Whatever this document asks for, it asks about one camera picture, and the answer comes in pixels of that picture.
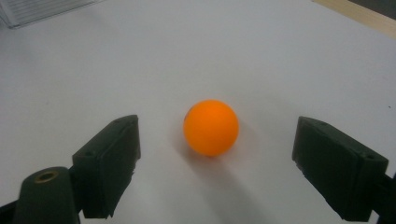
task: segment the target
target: screw hole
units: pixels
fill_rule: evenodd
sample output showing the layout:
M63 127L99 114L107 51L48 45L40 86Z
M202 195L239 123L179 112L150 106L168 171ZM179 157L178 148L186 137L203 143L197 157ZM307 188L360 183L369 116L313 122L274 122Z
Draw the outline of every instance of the screw hole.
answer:
M58 176L58 172L56 171L47 171L35 177L35 183L42 184L49 182Z

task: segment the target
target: ping pong ball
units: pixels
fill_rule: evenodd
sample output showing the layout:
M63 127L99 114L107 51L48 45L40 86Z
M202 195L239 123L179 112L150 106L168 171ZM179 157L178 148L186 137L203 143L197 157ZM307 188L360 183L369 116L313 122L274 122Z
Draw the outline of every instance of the ping pong ball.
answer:
M238 118L223 102L205 100L187 113L183 132L193 150L205 156L218 156L228 151L236 141Z

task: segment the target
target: white table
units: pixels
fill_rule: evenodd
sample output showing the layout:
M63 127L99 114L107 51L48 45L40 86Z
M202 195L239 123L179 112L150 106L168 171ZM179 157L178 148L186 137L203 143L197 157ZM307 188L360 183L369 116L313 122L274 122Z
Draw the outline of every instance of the white table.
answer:
M393 175L395 72L394 39L308 0L109 0L2 25L0 204L137 114L131 185L113 218L82 223L345 223L291 160L297 119L329 122L388 158ZM207 98L241 125L215 159L192 153L181 131Z

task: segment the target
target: orange ball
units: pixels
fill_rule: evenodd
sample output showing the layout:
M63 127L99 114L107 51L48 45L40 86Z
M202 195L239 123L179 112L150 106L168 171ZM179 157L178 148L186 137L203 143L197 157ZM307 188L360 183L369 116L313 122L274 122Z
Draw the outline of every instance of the orange ball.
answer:
M230 149L238 137L238 118L223 102L205 100L187 113L183 131L192 149L206 156L218 156Z

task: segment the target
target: white surface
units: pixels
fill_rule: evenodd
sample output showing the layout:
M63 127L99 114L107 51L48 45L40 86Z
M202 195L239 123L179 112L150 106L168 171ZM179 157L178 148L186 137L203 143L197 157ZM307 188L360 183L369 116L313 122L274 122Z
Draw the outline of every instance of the white surface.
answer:
M115 216L82 223L345 223L291 160L297 118L329 122L396 172L396 41L311 1L109 0L0 28L0 204L111 120L143 158ZM238 114L227 154L191 153L191 105ZM371 223L376 222L375 215Z

